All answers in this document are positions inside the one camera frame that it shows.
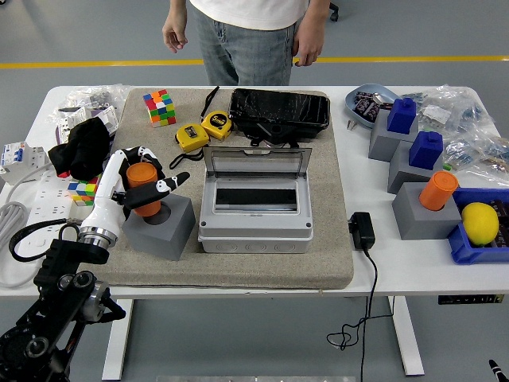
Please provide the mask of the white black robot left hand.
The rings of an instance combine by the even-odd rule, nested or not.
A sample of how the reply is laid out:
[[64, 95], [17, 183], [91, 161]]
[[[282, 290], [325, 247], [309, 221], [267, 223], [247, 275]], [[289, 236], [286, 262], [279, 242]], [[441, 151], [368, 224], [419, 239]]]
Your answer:
[[[153, 165], [156, 180], [129, 189], [126, 171], [137, 163]], [[165, 177], [157, 156], [144, 146], [116, 150], [103, 171], [93, 209], [81, 224], [78, 241], [113, 247], [130, 210], [161, 200], [189, 178], [188, 172]]]

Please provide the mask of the person's right hand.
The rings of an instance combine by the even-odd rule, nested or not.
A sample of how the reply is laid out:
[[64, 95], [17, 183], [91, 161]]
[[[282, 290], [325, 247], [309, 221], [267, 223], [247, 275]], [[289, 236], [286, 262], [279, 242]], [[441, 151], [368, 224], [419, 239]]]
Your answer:
[[166, 18], [162, 27], [162, 36], [165, 46], [172, 53], [178, 53], [187, 45], [186, 26], [186, 14], [169, 14]]

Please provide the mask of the person's left hand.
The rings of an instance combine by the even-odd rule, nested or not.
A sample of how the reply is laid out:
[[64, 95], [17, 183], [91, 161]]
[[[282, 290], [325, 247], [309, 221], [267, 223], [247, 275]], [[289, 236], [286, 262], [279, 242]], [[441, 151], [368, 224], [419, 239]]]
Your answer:
[[293, 56], [297, 67], [308, 67], [322, 53], [325, 37], [325, 20], [303, 19], [293, 39]]

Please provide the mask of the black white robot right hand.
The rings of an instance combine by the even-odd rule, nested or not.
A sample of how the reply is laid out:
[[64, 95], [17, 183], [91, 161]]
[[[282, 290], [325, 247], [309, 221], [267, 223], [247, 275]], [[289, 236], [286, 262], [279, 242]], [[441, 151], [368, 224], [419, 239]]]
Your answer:
[[498, 364], [490, 359], [488, 361], [488, 364], [491, 368], [491, 371], [495, 375], [495, 378], [498, 382], [509, 382], [509, 378], [506, 376], [506, 374], [503, 372], [503, 370], [498, 366]]

